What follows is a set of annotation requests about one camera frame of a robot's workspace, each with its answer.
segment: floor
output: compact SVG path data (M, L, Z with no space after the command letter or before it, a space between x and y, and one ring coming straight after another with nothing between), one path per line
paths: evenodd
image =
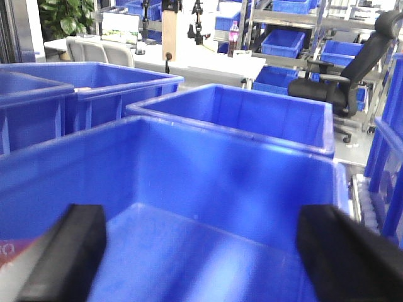
M366 166L366 161L371 149L373 135L361 130L361 123L365 119L364 112L358 112L353 117L353 121L357 122L357 127L344 126L343 128L350 131L353 136L351 143L344 143L343 136L335 134L335 158L341 162L360 167Z

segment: white table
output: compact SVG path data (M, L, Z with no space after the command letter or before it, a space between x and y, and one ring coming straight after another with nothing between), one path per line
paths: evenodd
M88 39L99 41L100 37L94 36ZM66 51L65 39L45 42L44 45L60 52ZM172 74L185 78L182 88L209 83L241 87L243 79L255 80L265 63L262 58L246 56L230 58L194 43L189 43L185 47L185 55L179 61L168 63ZM136 55L135 50L132 53L137 68L165 72L162 45L146 46L144 55Z

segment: green leaves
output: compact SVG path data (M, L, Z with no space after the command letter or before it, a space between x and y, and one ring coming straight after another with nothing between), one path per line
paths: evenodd
M41 24L53 38L87 33L94 20L93 0L37 0Z
M75 19L67 17L60 21L60 26L66 35L71 35L76 30L77 23Z
M41 4L40 7L46 11L56 11L57 10L57 6L52 6L52 5L49 5L46 3Z
M67 0L67 2L73 7L76 8L78 7L81 3L80 0Z

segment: plastic storage bin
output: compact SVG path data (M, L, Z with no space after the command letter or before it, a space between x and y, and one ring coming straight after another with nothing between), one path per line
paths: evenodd
M152 115L305 152L334 155L330 104L241 88L206 85L126 107Z
M215 29L229 31L233 21L239 21L241 18L241 3L223 2L219 3L219 10L215 18Z
M368 88L358 87L357 91L357 110L363 111L365 104L368 102Z
M262 43L262 53L296 58L304 45L305 33L273 30Z
M321 60L335 65L347 66L360 52L362 44L327 41L321 54Z
M220 43L217 49L218 53L228 53L228 43Z
M65 132L120 119L125 105L174 92L182 77L96 62L3 64L15 70L74 85L66 102Z
M284 13L307 14L311 0L273 0L273 11Z
M0 155L64 134L72 85L0 69Z
M395 54L394 59L396 60L396 65L382 114L382 121L386 122L403 139L403 53Z
M317 8L321 3L321 0L310 0L310 8L314 9Z
M377 130L371 147L370 158L373 165L370 169L370 182L367 186L366 198L370 199L382 235L392 241L403 236L403 228L399 221L403 212L403 140L380 118L375 119Z
M142 1L131 1L125 4L129 14L137 14L141 18L144 14ZM161 20L161 1L150 1L147 17L151 21Z
M12 154L0 171L0 239L39 236L69 203L105 207L89 302L316 301L299 209L348 208L341 164L152 118Z
M266 66L253 82L253 89L287 95L289 83L297 77L295 69Z
M116 6L124 6L128 2L130 2L130 0L115 0L115 5Z

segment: chair base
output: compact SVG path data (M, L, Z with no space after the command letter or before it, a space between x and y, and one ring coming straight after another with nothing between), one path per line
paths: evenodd
M350 132L348 132L348 131L346 131L346 130L343 130L343 129L341 129L340 127L337 127L337 126L334 127L334 132L345 135L345 137L343 138L343 142L344 142L344 143L349 143L349 142L351 142L351 136L352 136L352 134L351 134Z

